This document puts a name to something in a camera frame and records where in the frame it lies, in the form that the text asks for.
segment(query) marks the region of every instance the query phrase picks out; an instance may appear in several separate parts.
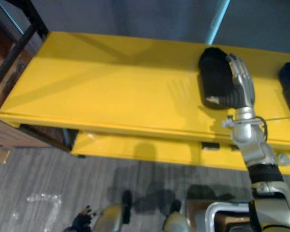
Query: gray wall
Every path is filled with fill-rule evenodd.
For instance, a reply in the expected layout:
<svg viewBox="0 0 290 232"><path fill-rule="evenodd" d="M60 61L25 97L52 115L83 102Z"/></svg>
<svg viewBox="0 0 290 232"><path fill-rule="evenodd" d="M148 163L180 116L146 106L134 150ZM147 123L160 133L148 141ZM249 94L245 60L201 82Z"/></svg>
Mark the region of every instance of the gray wall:
<svg viewBox="0 0 290 232"><path fill-rule="evenodd" d="M32 0L50 30L205 41L219 0ZM4 4L25 28L27 20ZM290 53L290 0L231 0L215 44Z"/></svg>

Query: silver robotic finger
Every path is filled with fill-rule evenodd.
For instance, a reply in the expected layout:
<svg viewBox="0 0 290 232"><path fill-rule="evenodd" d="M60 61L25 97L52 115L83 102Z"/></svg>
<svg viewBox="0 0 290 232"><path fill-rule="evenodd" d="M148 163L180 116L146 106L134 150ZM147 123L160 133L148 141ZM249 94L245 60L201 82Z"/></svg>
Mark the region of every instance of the silver robotic finger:
<svg viewBox="0 0 290 232"><path fill-rule="evenodd" d="M226 57L227 61L229 62L229 66L231 68L231 72L233 75L233 79L236 79L238 74L239 74L239 69L236 65L236 56L234 56L233 54L230 54Z"/></svg>

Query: gray carpet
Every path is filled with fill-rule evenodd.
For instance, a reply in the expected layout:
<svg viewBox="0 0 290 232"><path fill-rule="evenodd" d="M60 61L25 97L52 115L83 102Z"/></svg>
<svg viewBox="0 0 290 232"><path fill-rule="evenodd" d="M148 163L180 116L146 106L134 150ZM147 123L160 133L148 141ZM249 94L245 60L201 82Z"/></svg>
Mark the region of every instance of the gray carpet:
<svg viewBox="0 0 290 232"><path fill-rule="evenodd" d="M118 203L125 189L134 204L122 231L160 231L173 199L184 202L189 189L250 198L249 185L245 172L18 148L0 164L0 232L60 232L84 206Z"/></svg>

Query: yellow tabletop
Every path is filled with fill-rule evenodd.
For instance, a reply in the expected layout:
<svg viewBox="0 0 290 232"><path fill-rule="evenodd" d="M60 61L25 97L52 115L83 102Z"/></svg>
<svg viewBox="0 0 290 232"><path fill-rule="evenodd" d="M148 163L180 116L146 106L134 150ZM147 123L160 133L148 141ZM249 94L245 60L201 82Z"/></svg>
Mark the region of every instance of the yellow tabletop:
<svg viewBox="0 0 290 232"><path fill-rule="evenodd" d="M124 135L230 143L232 110L201 103L198 59L207 46L110 35L51 32L0 109L14 123ZM290 148L290 111L277 72L290 54L218 46L253 77L256 113L269 143Z"/></svg>
<svg viewBox="0 0 290 232"><path fill-rule="evenodd" d="M275 154L281 152L290 160L290 151L277 150ZM240 151L232 151L229 145L220 145L219 150L204 150L198 142L103 135L86 131L78 133L72 154L247 171ZM279 169L282 174L290 174L290 165L279 166Z"/></svg>

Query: black padding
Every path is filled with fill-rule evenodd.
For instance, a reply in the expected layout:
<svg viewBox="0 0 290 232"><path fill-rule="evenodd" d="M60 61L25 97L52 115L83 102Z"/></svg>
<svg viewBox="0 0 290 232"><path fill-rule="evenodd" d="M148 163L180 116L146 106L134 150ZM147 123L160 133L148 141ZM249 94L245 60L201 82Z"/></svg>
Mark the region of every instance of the black padding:
<svg viewBox="0 0 290 232"><path fill-rule="evenodd" d="M250 217L250 225L255 232L261 232L261 225L259 223L259 219L256 212L255 203L253 201L248 203L249 207L249 217Z"/></svg>
<svg viewBox="0 0 290 232"><path fill-rule="evenodd" d="M275 165L253 165L248 167L248 172L252 183L260 181L283 181L282 175Z"/></svg>
<svg viewBox="0 0 290 232"><path fill-rule="evenodd" d="M226 109L228 107L211 103L206 100L210 96L227 96L234 86L232 82L232 72L227 54L216 47L204 50L199 59L199 88L201 99L205 106L212 109Z"/></svg>

